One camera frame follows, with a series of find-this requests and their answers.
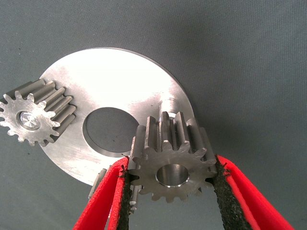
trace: steel disc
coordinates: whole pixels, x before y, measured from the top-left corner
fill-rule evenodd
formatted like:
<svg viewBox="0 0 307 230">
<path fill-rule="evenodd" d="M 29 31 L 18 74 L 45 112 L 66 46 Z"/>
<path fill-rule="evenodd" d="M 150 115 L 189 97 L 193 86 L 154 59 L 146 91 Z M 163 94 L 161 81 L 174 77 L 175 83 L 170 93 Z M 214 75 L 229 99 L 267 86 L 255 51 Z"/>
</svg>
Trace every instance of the steel disc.
<svg viewBox="0 0 307 230">
<path fill-rule="evenodd" d="M 148 116 L 159 118 L 159 104 L 175 100 L 188 120 L 193 110 L 179 83 L 154 61 L 131 51 L 94 48 L 63 57 L 40 77 L 65 87 L 73 96 L 76 118 L 54 143 L 42 147 L 50 159 L 74 178 L 92 185 L 97 174 L 122 157 L 89 138 L 84 122 L 87 116 L 104 107 L 121 109 L 140 125 Z"/>
</svg>

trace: gear tooth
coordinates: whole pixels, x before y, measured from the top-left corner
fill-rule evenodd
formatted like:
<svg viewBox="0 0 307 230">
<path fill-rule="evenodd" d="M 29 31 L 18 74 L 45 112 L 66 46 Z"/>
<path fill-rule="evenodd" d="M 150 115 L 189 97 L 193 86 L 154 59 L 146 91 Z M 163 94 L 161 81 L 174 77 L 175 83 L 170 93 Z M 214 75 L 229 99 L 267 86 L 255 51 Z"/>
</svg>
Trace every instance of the gear tooth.
<svg viewBox="0 0 307 230">
<path fill-rule="evenodd" d="M 23 142 L 24 142 L 24 138 L 18 137 L 18 141 L 19 141 L 20 143 L 23 143 Z"/>
<path fill-rule="evenodd" d="M 45 109 L 47 102 L 46 101 L 41 101 L 40 103 L 37 104 L 39 107 L 41 107 L 42 109 Z"/>
<path fill-rule="evenodd" d="M 50 143 L 54 143 L 54 142 L 55 142 L 55 140 L 52 139 L 52 137 L 48 137 L 46 141 L 47 141 L 47 142 L 50 142 Z"/>
<path fill-rule="evenodd" d="M 142 181 L 141 179 L 133 180 L 131 181 L 131 185 L 134 185 L 134 186 L 142 185 Z"/>
<path fill-rule="evenodd" d="M 72 97 L 70 96 L 62 96 L 58 98 L 55 102 L 51 103 L 50 105 L 47 105 L 46 111 L 54 111 L 57 114 L 61 110 L 63 110 L 63 108 L 65 108 L 71 100 Z"/>
<path fill-rule="evenodd" d="M 206 130 L 201 127 L 200 128 L 200 132 L 201 132 L 201 136 L 202 136 L 203 142 L 204 142 L 204 144 L 205 144 L 205 146 L 207 148 L 207 152 L 204 155 L 204 157 L 202 158 L 202 161 L 207 163 L 207 164 L 216 164 L 216 158 L 215 158 L 215 155 L 213 153 L 213 150 L 212 150 L 210 141 L 208 139 Z"/>
<path fill-rule="evenodd" d="M 47 141 L 45 141 L 45 140 L 42 140 L 42 141 L 39 141 L 38 142 L 38 144 L 40 145 L 40 146 L 42 146 L 42 147 L 45 147 L 46 145 L 47 145 Z"/>
<path fill-rule="evenodd" d="M 145 134 L 145 148 L 152 148 L 157 151 L 157 126 L 156 119 L 152 116 L 147 118 L 146 134 Z"/>
<path fill-rule="evenodd" d="M 28 142 L 29 142 L 29 145 L 30 145 L 30 146 L 34 146 L 34 145 L 35 145 L 35 142 L 32 141 L 32 140 L 28 140 Z"/>
<path fill-rule="evenodd" d="M 73 105 L 67 105 L 64 109 L 62 109 L 59 113 L 56 114 L 54 118 L 52 118 L 53 121 L 59 122 L 60 124 L 70 115 L 75 112 L 76 107 Z"/>
<path fill-rule="evenodd" d="M 144 148 L 144 142 L 145 142 L 145 132 L 146 127 L 145 126 L 138 126 L 136 129 L 135 137 L 132 141 L 131 146 L 131 152 L 130 152 L 130 158 L 141 158 L 142 152 Z"/>
<path fill-rule="evenodd" d="M 139 169 L 129 169 L 129 173 L 131 175 L 140 176 L 140 170 Z"/>
<path fill-rule="evenodd" d="M 53 130 L 53 132 L 51 133 L 51 135 L 55 136 L 55 137 L 59 137 L 60 136 L 60 133 Z"/>
<path fill-rule="evenodd" d="M 175 116 L 175 124 L 176 124 L 176 131 L 178 135 L 178 146 L 181 150 L 188 150 L 190 149 L 190 139 L 188 128 L 186 122 L 184 120 L 184 116 L 182 112 L 179 112 Z"/>
<path fill-rule="evenodd" d="M 33 93 L 30 93 L 30 94 L 27 96 L 27 100 L 34 102 Z"/>
<path fill-rule="evenodd" d="M 207 149 L 204 146 L 203 139 L 197 121 L 191 118 L 187 121 L 188 132 L 191 137 L 191 153 L 196 154 L 198 157 L 203 157 Z"/>
<path fill-rule="evenodd" d="M 42 88 L 45 85 L 44 80 L 39 79 L 37 81 L 34 82 L 28 82 L 25 85 L 22 85 L 20 87 L 18 87 L 18 91 L 20 92 L 20 94 L 22 95 L 22 97 L 26 97 L 28 96 L 29 93 L 32 93 L 34 91 L 37 91 L 38 89 Z"/>
<path fill-rule="evenodd" d="M 9 135 L 9 136 L 14 136 L 15 134 L 16 134 L 16 133 L 15 133 L 13 130 L 11 130 L 11 129 L 8 131 L 8 135 Z"/>
<path fill-rule="evenodd" d="M 174 201 L 174 197 L 171 196 L 171 195 L 167 195 L 167 196 L 165 197 L 165 200 L 166 200 L 166 202 L 168 202 L 168 203 L 172 203 L 172 202 Z"/>
<path fill-rule="evenodd" d="M 53 81 L 46 83 L 42 88 L 33 93 L 35 103 L 40 103 L 45 100 L 55 91 L 55 83 Z"/>
<path fill-rule="evenodd" d="M 153 194 L 153 195 L 152 195 L 152 200 L 153 200 L 153 201 L 157 201 L 157 200 L 159 200 L 160 198 L 161 198 L 160 195 L 157 195 L 157 194 Z"/>
<path fill-rule="evenodd" d="M 5 121 L 0 121 L 0 126 L 8 127 L 9 125 Z"/>
<path fill-rule="evenodd" d="M 7 101 L 7 103 L 12 103 L 13 102 L 13 99 L 9 95 L 4 94 L 3 97 Z"/>
<path fill-rule="evenodd" d="M 1 108 L 1 109 L 4 109 L 4 107 L 5 107 L 5 103 L 0 102 L 0 108 Z"/>
<path fill-rule="evenodd" d="M 47 104 L 47 108 L 48 107 L 52 107 L 54 106 L 54 104 L 58 103 L 61 99 L 63 99 L 63 94 L 65 92 L 65 89 L 59 88 L 58 90 L 56 90 L 55 92 L 53 92 L 49 97 L 47 97 L 44 101 Z"/>
<path fill-rule="evenodd" d="M 61 123 L 56 122 L 56 121 L 53 121 L 53 122 L 52 122 L 52 126 L 53 126 L 53 127 L 60 127 L 60 126 L 61 126 Z"/>
<path fill-rule="evenodd" d="M 22 95 L 20 94 L 18 90 L 15 91 L 15 98 L 23 99 Z"/>
<path fill-rule="evenodd" d="M 167 112 L 162 112 L 161 122 L 159 124 L 160 132 L 159 134 L 162 142 L 162 150 L 172 150 L 173 149 L 173 140 L 172 133 L 170 128 L 170 120 Z"/>
<path fill-rule="evenodd" d="M 56 115 L 56 113 L 55 113 L 54 111 L 49 111 L 49 112 L 47 112 L 47 116 L 48 116 L 49 118 L 53 118 L 55 115 Z"/>
<path fill-rule="evenodd" d="M 145 194 L 150 193 L 150 191 L 148 191 L 148 190 L 144 187 L 143 189 L 141 189 L 141 190 L 139 191 L 139 193 L 140 193 L 141 195 L 145 195 Z"/>
</svg>

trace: gray fabric background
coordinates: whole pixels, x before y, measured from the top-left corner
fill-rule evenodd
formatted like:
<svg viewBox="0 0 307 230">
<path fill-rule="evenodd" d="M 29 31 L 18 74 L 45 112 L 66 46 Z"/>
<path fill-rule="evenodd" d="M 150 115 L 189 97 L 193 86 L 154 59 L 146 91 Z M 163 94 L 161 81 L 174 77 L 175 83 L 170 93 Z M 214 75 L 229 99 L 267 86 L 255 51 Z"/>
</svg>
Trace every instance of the gray fabric background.
<svg viewBox="0 0 307 230">
<path fill-rule="evenodd" d="M 148 56 L 182 84 L 215 153 L 306 229 L 306 22 L 298 0 L 1 0 L 0 93 L 82 49 Z M 71 229 L 89 190 L 0 128 L 0 230 Z M 212 190 L 139 208 L 132 230 L 223 229 Z"/>
</svg>

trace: gear hub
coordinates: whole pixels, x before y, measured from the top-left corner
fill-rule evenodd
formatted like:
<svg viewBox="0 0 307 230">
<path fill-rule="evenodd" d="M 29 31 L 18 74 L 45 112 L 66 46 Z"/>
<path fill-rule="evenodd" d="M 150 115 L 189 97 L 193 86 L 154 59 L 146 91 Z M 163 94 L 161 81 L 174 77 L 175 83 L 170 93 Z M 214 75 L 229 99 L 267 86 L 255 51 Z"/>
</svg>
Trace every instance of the gear hub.
<svg viewBox="0 0 307 230">
<path fill-rule="evenodd" d="M 181 112 L 174 119 L 163 112 L 160 122 L 148 117 L 147 126 L 137 129 L 131 158 L 135 165 L 129 172 L 138 177 L 131 184 L 142 185 L 140 194 L 152 193 L 152 200 L 164 196 L 170 203 L 175 197 L 199 195 L 201 187 L 211 186 L 205 179 L 216 175 L 216 158 L 204 128 L 195 118 L 185 122 Z"/>
<path fill-rule="evenodd" d="M 29 82 L 6 93 L 0 99 L 0 126 L 9 127 L 8 135 L 18 135 L 18 141 L 28 140 L 31 146 L 54 143 L 75 118 L 76 107 L 70 105 L 65 89 L 55 88 L 50 81 Z"/>
</svg>

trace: spur gear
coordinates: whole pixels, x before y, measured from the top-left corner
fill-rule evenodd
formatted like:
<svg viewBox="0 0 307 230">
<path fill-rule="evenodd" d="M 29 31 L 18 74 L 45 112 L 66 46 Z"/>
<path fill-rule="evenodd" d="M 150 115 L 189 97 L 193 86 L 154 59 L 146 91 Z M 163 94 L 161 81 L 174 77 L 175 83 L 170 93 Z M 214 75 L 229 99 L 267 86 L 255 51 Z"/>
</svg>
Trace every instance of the spur gear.
<svg viewBox="0 0 307 230">
<path fill-rule="evenodd" d="M 168 203 L 175 197 L 185 201 L 188 195 L 211 186 L 206 178 L 216 175 L 216 158 L 204 128 L 195 118 L 185 122 L 183 114 L 170 119 L 167 112 L 157 122 L 148 117 L 147 126 L 139 126 L 133 139 L 129 173 L 142 185 L 140 194 L 152 193 L 152 200 L 164 196 Z"/>
<path fill-rule="evenodd" d="M 50 81 L 29 82 L 4 94 L 0 99 L 0 126 L 9 127 L 8 135 L 18 135 L 18 141 L 28 140 L 31 146 L 54 143 L 75 118 L 76 107 L 65 89 L 55 88 Z"/>
</svg>

